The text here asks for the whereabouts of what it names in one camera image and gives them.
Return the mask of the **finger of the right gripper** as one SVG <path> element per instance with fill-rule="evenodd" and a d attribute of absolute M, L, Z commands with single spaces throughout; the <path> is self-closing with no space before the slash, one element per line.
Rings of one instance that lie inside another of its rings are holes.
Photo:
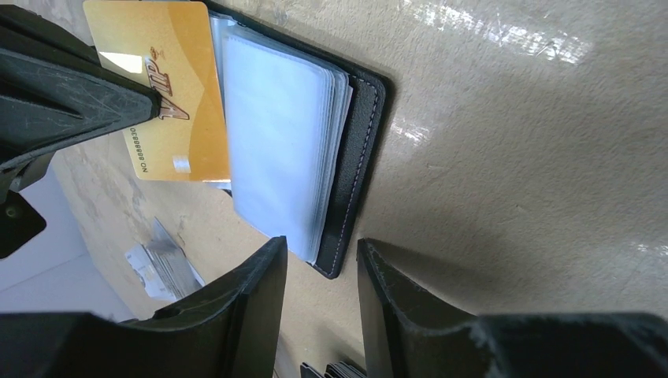
<path fill-rule="evenodd" d="M 1 26 L 99 65 L 97 51 L 74 34 L 39 14 L 16 5 L 1 5 Z"/>
<path fill-rule="evenodd" d="M 161 96 L 57 52 L 1 50 L 1 168 L 154 119 Z"/>

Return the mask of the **black card holder wallet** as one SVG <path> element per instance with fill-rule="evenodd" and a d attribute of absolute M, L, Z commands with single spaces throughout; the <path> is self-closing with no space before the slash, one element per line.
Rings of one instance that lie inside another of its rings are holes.
<path fill-rule="evenodd" d="M 228 129 L 234 210 L 327 279 L 343 268 L 379 133 L 386 76 L 206 3 Z"/>

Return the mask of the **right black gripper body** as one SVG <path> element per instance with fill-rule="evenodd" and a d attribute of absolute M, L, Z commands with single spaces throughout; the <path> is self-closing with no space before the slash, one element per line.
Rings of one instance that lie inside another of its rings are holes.
<path fill-rule="evenodd" d="M 41 180 L 53 154 L 44 154 L 16 168 L 1 170 L 1 259 L 5 259 L 46 228 L 46 220 L 21 195 Z"/>

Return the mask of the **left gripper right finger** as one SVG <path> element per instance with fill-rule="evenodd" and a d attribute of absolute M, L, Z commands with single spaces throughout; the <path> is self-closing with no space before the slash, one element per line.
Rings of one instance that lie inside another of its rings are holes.
<path fill-rule="evenodd" d="M 667 323 L 649 313 L 473 315 L 358 241 L 370 377 L 664 377 Z"/>

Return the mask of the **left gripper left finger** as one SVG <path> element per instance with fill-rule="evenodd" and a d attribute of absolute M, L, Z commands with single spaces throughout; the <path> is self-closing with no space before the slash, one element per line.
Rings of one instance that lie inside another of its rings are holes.
<path fill-rule="evenodd" d="M 270 377 L 288 251 L 275 237 L 246 261 L 151 318 L 92 313 L 1 317 L 4 377 Z"/>

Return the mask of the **black VIP card stack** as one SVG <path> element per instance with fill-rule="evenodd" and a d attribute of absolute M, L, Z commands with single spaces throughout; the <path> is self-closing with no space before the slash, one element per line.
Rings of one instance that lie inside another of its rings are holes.
<path fill-rule="evenodd" d="M 303 362 L 299 366 L 301 378 L 366 378 L 367 375 L 345 361 L 327 364 L 325 372 L 318 372 L 313 366 Z"/>

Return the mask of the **single gold VIP card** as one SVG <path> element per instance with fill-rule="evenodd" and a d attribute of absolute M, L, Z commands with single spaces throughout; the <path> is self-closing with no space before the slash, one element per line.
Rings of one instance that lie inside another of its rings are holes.
<path fill-rule="evenodd" d="M 155 90 L 158 115 L 123 131 L 141 180 L 228 182 L 228 138 L 208 9 L 85 1 L 102 67 Z"/>

